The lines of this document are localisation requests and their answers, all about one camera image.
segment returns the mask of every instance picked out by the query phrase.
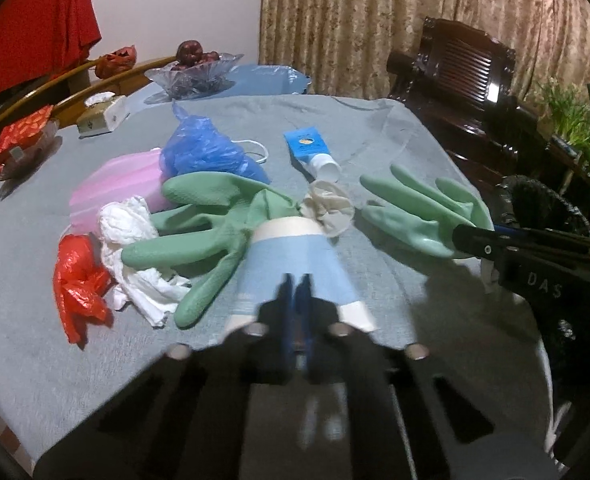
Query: white cloth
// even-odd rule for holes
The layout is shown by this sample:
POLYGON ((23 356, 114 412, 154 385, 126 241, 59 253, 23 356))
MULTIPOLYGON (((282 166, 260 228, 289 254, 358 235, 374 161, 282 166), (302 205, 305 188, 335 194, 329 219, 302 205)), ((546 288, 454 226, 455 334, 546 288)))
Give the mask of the white cloth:
POLYGON ((111 202, 99 211, 102 264, 117 281, 113 305, 121 310, 129 301, 152 326, 164 326, 166 315, 188 292, 190 282, 166 269, 135 270, 121 262, 122 249, 159 234, 150 219, 146 201, 134 196, 124 202, 111 202))
POLYGON ((299 206, 304 218, 321 225, 329 238, 342 234, 355 216, 355 208, 348 194, 337 184, 315 180, 299 206))

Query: ear loop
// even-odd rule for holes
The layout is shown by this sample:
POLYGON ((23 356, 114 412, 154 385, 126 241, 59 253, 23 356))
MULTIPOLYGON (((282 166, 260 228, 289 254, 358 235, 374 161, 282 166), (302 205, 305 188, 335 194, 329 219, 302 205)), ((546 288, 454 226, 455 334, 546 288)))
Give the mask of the ear loop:
POLYGON ((251 144, 255 144, 255 145, 259 146, 264 151, 264 156, 262 158, 260 158, 259 160, 255 161, 257 164, 263 164, 264 162, 266 162, 266 160, 268 160, 268 150, 266 149, 266 146, 264 146, 262 143, 257 142, 256 140, 251 140, 251 139, 234 140, 233 142, 235 144, 241 144, 242 142, 250 142, 251 144))

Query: chair backrest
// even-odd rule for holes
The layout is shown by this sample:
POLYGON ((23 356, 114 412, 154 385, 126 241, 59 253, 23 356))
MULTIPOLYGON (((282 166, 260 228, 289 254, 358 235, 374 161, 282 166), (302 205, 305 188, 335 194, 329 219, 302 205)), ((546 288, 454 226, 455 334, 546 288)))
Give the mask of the chair backrest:
POLYGON ((424 91, 479 115, 497 110, 510 93, 515 51, 482 30, 426 18, 415 63, 424 91))

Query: beige curtain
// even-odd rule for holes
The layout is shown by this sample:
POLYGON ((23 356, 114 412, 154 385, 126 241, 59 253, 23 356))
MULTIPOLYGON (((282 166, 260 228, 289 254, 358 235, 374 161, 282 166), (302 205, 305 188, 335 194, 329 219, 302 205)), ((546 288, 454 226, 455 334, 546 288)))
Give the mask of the beige curtain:
POLYGON ((260 62, 296 67, 317 93, 383 97, 388 54, 414 55, 426 16, 481 28, 514 48, 521 98, 533 80, 590 82, 587 0, 262 0, 260 62))

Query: dark wooden chair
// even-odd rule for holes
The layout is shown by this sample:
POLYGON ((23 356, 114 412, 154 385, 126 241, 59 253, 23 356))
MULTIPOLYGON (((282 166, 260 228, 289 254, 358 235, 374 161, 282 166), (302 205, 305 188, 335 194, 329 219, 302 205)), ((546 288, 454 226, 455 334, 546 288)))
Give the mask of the dark wooden chair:
POLYGON ((393 51, 389 98, 403 102, 486 194, 502 177, 530 173, 537 115, 510 95, 515 51, 482 30, 426 18, 415 58, 393 51))

